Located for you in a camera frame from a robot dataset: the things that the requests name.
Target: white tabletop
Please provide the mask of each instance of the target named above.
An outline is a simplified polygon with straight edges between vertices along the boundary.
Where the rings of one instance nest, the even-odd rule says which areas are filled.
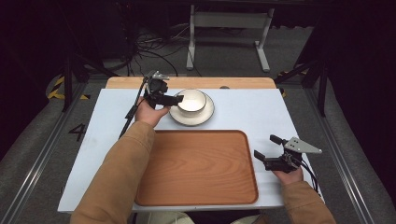
[[[181,90],[169,90],[174,95]],[[253,204],[206,205],[206,206],[154,206],[134,205],[135,211],[191,211],[216,209],[263,209],[283,205],[280,183],[272,172],[253,157],[258,150],[267,158],[277,158],[283,147],[269,140],[270,134],[284,139],[298,137],[288,109],[279,90],[219,90],[200,89],[209,95],[215,104],[210,120],[195,127],[186,127],[174,121],[168,114],[156,130],[241,130],[247,135],[253,168],[259,189],[259,199]],[[125,115],[130,110],[137,90],[103,89],[93,110],[91,121],[67,180],[59,203],[59,212],[72,212],[90,185],[93,176],[112,145],[118,140],[125,124]],[[304,171],[308,183],[310,175]]]

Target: saucer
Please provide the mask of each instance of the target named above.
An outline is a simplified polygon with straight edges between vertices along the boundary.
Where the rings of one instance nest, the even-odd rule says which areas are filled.
[[[186,102],[187,104],[181,106],[174,105],[171,107],[169,114],[175,121],[186,126],[195,126],[204,123],[212,117],[213,112],[215,111],[215,105],[213,103],[213,100],[206,93],[202,91],[198,92],[200,92],[205,97],[204,103],[201,97],[198,96],[196,97],[196,104],[192,102]]]

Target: person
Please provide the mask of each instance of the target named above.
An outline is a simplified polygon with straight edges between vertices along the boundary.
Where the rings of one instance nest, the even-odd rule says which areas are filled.
[[[135,122],[108,151],[73,212],[70,223],[127,223],[140,179],[149,163],[154,127],[169,107],[152,109],[142,98]],[[303,171],[274,171],[292,223],[335,223],[318,194],[304,182]],[[264,218],[256,223],[265,223]]]

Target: dark background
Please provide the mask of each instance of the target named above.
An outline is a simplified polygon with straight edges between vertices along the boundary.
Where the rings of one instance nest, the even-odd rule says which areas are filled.
[[[272,25],[316,26],[297,63],[326,62],[345,117],[395,202],[396,183],[389,169],[396,156],[395,8],[368,0],[334,5],[328,12],[280,7]],[[81,54],[99,64],[104,58],[122,58],[129,53],[125,25],[136,30],[147,26],[168,37],[168,26],[189,20],[188,6],[161,9],[133,5],[136,22],[125,24],[111,1],[1,1],[0,158],[48,103],[46,88],[63,70],[67,55]],[[136,30],[129,34],[132,38]]]

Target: metal frame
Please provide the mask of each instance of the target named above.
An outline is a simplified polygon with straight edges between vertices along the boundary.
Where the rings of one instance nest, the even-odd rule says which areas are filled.
[[[375,223],[370,211],[361,196],[361,191],[359,190],[355,178],[350,172],[347,162],[344,159],[341,148],[338,146],[337,141],[332,133],[329,123],[325,118],[320,115],[318,108],[316,107],[317,98],[312,89],[304,89],[306,98],[308,99],[309,104],[312,109],[314,109],[315,114],[317,115],[318,123],[326,135],[330,146],[330,152],[332,154],[332,159],[334,160],[335,166],[337,167],[338,173],[340,174],[344,185],[346,187],[346,191],[350,197],[350,201],[352,201],[353,206],[355,207],[356,213],[361,220],[361,223]]]
[[[41,152],[35,160],[34,165],[24,179],[20,190],[18,191],[17,195],[11,203],[11,206],[8,208],[0,223],[16,223],[18,216],[20,215],[23,207],[29,199],[30,194],[35,188],[35,184],[43,173],[44,168],[46,167],[47,162],[49,161],[50,156],[58,143],[61,132],[64,129],[64,126],[68,118],[70,117],[73,108],[78,102],[78,100],[76,99],[78,99],[78,97],[84,92],[86,85],[86,83],[77,84],[77,87],[73,94],[73,98],[75,100],[71,101],[70,106],[68,106],[68,108],[63,113],[61,113],[61,116],[56,121],[55,127],[50,133],[46,144],[41,149]]]
[[[187,53],[188,70],[194,67],[195,59],[195,27],[231,27],[231,28],[250,28],[262,29],[262,38],[255,41],[257,53],[259,55],[262,70],[270,72],[270,66],[264,53],[264,43],[274,15],[274,9],[268,13],[231,13],[231,12],[195,12],[195,6],[191,5],[190,14],[190,43]]]

